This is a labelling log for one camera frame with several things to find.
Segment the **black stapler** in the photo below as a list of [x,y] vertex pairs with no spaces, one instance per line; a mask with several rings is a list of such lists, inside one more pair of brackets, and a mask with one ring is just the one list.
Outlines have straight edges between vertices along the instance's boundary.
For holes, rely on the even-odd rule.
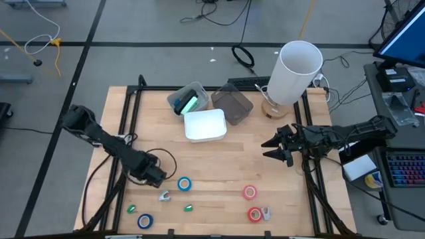
[[184,108],[184,106],[186,105],[186,103],[193,97],[196,96],[197,97],[197,93],[195,90],[189,90],[181,99],[180,99],[180,104],[178,106],[174,107],[174,112],[177,115],[181,114],[181,110]]

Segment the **white cardboard box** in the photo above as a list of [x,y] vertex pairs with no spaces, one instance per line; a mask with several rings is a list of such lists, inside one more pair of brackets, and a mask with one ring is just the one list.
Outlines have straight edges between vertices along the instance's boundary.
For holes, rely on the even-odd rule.
[[349,181],[354,181],[376,168],[374,161],[368,155],[363,155],[343,165],[344,174]]

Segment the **black aluminium table frame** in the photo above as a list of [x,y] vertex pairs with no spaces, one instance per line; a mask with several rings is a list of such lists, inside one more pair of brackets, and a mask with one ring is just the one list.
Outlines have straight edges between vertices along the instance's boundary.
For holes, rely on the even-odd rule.
[[[282,119],[269,119],[261,110],[262,95],[245,93],[254,107],[238,125],[229,125],[218,141],[191,143],[185,137],[182,118],[176,116],[167,97],[172,86],[112,86],[99,120],[111,134],[134,132],[136,149],[152,149],[170,174],[160,188],[125,182],[113,200],[101,228],[144,238],[225,238],[227,236],[313,236],[336,232],[329,216],[308,191],[302,156],[294,153],[294,165],[263,156],[263,142],[279,127],[291,123],[328,125],[331,122],[325,93],[310,88]],[[180,191],[177,181],[188,177],[189,191]],[[254,185],[258,195],[246,200],[242,190]],[[169,191],[171,200],[158,200]],[[134,204],[134,213],[128,214]],[[193,210],[185,212],[191,204]],[[270,207],[271,219],[250,222],[252,207]],[[153,217],[150,229],[137,225],[142,214]]]

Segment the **dark blue tape roll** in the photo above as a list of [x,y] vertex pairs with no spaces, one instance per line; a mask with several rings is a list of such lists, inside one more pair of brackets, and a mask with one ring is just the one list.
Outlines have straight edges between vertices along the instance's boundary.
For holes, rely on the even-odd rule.
[[153,225],[153,217],[150,214],[142,214],[138,220],[137,225],[140,229],[147,230]]

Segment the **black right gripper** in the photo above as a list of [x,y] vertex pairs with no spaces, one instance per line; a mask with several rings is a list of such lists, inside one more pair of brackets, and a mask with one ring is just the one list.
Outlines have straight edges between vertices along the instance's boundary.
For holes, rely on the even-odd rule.
[[277,147],[277,149],[263,153],[263,156],[277,159],[286,163],[288,167],[294,165],[292,153],[307,149],[307,132],[312,133],[312,127],[301,124],[285,125],[278,128],[274,136],[261,144],[261,147]]

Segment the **white cylindrical tube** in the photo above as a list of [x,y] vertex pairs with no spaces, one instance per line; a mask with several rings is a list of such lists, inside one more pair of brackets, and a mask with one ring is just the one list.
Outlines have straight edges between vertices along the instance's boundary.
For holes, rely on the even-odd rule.
[[312,83],[322,64],[321,51],[310,42],[295,40],[285,44],[263,91],[263,114],[273,120],[285,117]]

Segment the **white plastic bin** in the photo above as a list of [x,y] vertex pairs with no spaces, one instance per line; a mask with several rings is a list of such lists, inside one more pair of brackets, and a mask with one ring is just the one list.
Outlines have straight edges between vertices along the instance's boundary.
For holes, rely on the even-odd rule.
[[224,112],[220,109],[189,112],[184,115],[185,137],[191,143],[215,141],[227,133]]

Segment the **backlit rainbow keyboard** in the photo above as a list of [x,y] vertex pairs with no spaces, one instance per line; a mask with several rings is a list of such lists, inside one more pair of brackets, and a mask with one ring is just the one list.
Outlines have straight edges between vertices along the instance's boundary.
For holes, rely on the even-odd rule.
[[382,161],[392,187],[425,187],[425,152],[388,151]]

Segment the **red tape roll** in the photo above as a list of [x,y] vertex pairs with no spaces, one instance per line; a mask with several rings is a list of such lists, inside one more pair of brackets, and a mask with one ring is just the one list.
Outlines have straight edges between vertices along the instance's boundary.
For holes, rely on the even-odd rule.
[[257,223],[262,220],[262,212],[258,207],[252,207],[248,210],[247,216],[250,222]]
[[242,196],[246,200],[253,200],[257,197],[258,191],[254,185],[246,185],[242,190]]

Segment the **dark translucent plastic bin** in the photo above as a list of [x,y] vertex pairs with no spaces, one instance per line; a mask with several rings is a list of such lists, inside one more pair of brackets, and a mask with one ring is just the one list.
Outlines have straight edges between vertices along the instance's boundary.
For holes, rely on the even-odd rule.
[[211,94],[213,107],[224,112],[231,125],[244,120],[253,109],[253,103],[233,84],[227,83]]

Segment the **grey metal floor base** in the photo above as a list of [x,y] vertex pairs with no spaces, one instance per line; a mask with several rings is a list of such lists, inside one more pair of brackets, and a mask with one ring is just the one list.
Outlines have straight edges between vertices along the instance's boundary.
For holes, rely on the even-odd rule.
[[28,7],[29,5],[32,5],[33,7],[38,7],[38,6],[66,7],[67,6],[66,0],[0,0],[0,2],[3,2],[4,4],[14,8],[14,9]]
[[32,84],[33,77],[30,74],[3,74],[0,73],[0,83]]

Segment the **light blue tape roll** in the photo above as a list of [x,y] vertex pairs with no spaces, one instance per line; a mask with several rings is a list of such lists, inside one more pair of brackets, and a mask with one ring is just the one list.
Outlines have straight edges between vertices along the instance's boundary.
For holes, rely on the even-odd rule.
[[177,181],[177,187],[180,191],[189,191],[192,187],[192,182],[188,177],[181,177]]

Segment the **black floor fan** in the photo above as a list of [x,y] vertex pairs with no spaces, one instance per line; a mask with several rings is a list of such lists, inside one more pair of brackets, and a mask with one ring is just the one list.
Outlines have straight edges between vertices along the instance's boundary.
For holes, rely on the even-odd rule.
[[391,32],[413,12],[419,2],[421,0],[384,0],[384,14],[378,29],[368,40],[369,47],[376,50],[378,44],[373,43],[373,39],[380,35],[382,40],[386,40]]

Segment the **black mini computer box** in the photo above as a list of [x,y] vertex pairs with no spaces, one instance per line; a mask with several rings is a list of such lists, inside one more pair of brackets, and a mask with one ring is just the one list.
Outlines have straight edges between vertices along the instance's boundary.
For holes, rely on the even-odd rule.
[[379,69],[376,77],[383,92],[407,92],[416,86],[406,68]]

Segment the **computer monitor blue screen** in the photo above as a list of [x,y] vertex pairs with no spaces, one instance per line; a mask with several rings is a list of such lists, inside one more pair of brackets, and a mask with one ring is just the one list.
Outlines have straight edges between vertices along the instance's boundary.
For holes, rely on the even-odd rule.
[[373,53],[383,60],[425,68],[425,0],[420,0]]

